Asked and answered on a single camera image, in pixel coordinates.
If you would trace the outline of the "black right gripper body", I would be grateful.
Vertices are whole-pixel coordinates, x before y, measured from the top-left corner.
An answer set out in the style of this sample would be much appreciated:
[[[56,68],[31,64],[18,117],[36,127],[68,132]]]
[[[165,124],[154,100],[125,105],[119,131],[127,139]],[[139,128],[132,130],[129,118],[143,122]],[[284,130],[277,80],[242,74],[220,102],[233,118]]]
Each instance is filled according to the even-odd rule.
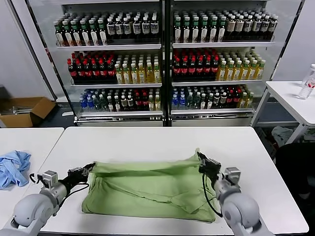
[[[199,167],[199,172],[206,175],[211,181],[216,181],[219,178],[221,171],[221,163],[208,159],[204,168]]]

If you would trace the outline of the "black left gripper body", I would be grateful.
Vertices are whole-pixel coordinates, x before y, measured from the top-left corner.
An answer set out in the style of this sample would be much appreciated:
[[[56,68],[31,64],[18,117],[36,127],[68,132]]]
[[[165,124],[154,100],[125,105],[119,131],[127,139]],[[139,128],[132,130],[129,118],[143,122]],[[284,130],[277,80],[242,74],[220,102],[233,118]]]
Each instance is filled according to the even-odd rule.
[[[66,187],[74,187],[80,183],[86,183],[88,177],[82,176],[83,167],[74,168],[68,171],[68,176],[64,179]]]

